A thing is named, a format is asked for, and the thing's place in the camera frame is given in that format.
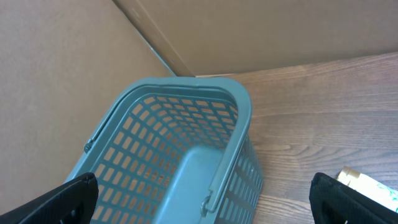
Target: perforated basket wall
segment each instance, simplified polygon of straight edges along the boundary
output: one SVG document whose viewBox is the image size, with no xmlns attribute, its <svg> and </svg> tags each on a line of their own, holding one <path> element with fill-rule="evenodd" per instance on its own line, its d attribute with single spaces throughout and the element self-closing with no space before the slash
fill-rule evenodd
<svg viewBox="0 0 398 224">
<path fill-rule="evenodd" d="M 234 90 L 243 96 L 233 96 L 230 92 Z M 241 111 L 245 118 L 239 123 L 234 99 L 246 105 Z M 241 130 L 247 130 L 250 115 L 247 92 L 232 80 L 142 80 L 115 101 L 68 179 L 88 171 L 95 173 L 99 196 L 92 223 L 150 223 L 187 150 L 205 145 L 226 152 L 228 147 L 229 156 L 239 154 L 235 161 L 224 160 L 234 161 L 230 174 L 220 167 L 217 170 L 229 177 L 225 189 L 221 188 L 223 196 L 213 220 L 250 222 L 262 186 L 261 168 L 246 131 Z M 246 136 L 242 149 L 231 147 L 231 136 L 237 137 L 233 142 Z"/>
</svg>

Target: teal basket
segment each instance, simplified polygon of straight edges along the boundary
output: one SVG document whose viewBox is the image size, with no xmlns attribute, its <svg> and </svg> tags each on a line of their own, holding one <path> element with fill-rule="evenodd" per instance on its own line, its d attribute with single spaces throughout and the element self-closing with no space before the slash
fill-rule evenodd
<svg viewBox="0 0 398 224">
<path fill-rule="evenodd" d="M 113 103 L 67 181 L 95 174 L 92 223 L 251 223 L 264 180 L 251 113 L 234 80 L 140 80 Z"/>
</svg>

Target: wood grain surface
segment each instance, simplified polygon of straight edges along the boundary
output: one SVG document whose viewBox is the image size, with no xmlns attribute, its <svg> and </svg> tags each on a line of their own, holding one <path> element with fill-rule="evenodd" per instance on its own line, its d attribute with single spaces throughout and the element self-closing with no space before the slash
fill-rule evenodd
<svg viewBox="0 0 398 224">
<path fill-rule="evenodd" d="M 312 177 L 344 165 L 398 189 L 398 53 L 224 77 L 254 105 L 265 181 L 253 223 L 313 223 Z"/>
</svg>

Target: wall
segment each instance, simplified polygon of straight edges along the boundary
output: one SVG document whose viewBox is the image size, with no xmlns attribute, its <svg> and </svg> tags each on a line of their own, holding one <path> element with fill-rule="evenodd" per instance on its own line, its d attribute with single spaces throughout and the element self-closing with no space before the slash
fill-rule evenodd
<svg viewBox="0 0 398 224">
<path fill-rule="evenodd" d="M 116 96 L 169 76 L 109 0 L 0 1 L 0 214 L 62 184 Z"/>
<path fill-rule="evenodd" d="M 179 75 L 398 50 L 398 1 L 114 0 Z"/>
</svg>

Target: brown surface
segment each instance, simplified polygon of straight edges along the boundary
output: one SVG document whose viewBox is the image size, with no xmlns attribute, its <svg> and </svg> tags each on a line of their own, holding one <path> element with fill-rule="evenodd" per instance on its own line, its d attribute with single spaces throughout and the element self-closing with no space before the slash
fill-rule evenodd
<svg viewBox="0 0 398 224">
<path fill-rule="evenodd" d="M 169 75 L 109 0 L 0 1 L 0 214 L 63 183 L 133 81 Z"/>
<path fill-rule="evenodd" d="M 398 50 L 398 1 L 114 0 L 179 75 Z"/>
<path fill-rule="evenodd" d="M 313 222 L 313 175 L 344 165 L 398 189 L 398 53 L 226 77 L 254 104 L 265 181 L 253 223 Z"/>
</svg>

